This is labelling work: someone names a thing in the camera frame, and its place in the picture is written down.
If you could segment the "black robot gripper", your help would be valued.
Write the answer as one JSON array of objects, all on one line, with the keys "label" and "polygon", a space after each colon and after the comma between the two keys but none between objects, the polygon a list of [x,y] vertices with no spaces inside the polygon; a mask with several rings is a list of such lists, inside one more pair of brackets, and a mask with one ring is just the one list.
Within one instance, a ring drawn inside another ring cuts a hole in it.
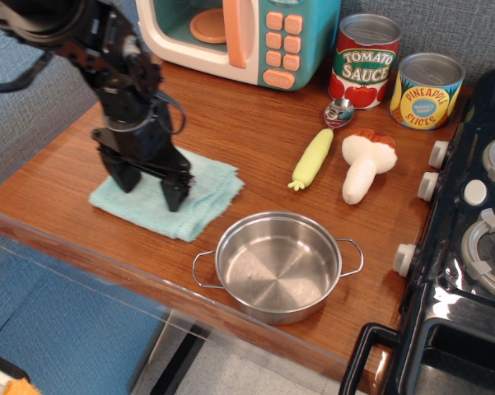
[{"label": "black robot gripper", "polygon": [[99,144],[102,163],[119,188],[130,193],[141,173],[161,180],[170,212],[177,212],[189,196],[190,163],[173,143],[175,133],[168,105],[156,105],[141,123],[105,119],[91,136]]}]

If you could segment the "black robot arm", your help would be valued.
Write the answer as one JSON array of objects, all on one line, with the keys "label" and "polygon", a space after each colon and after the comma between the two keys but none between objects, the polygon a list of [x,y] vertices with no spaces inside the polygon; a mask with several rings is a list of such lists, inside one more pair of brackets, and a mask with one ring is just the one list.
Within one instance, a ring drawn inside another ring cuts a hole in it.
[{"label": "black robot arm", "polygon": [[107,1],[0,1],[0,30],[19,44],[42,50],[22,74],[0,82],[0,93],[27,88],[53,56],[66,58],[98,97],[103,127],[92,131],[102,162],[130,193],[142,174],[161,181],[170,211],[179,210],[192,182],[191,164],[174,147],[170,107],[154,63],[132,23]]}]

